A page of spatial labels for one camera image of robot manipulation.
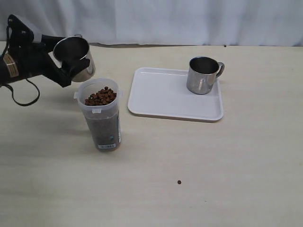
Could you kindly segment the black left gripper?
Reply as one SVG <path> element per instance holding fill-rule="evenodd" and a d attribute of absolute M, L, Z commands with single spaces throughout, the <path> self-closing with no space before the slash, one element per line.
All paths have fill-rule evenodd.
<path fill-rule="evenodd" d="M 21 16 L 10 14 L 6 29 L 6 83 L 43 75 L 61 87 L 71 78 L 90 78 L 89 59 L 65 60 L 58 68 L 49 53 L 64 37 L 42 35 L 41 43 L 32 43 L 32 34 Z"/>

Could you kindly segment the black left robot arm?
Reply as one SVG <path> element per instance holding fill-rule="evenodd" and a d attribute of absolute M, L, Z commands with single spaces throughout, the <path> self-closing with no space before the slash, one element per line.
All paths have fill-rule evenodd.
<path fill-rule="evenodd" d="M 61 87 L 84 82 L 95 73 L 89 43 L 81 36 L 44 35 L 30 21 L 11 14 L 0 58 L 0 84 L 43 75 Z"/>

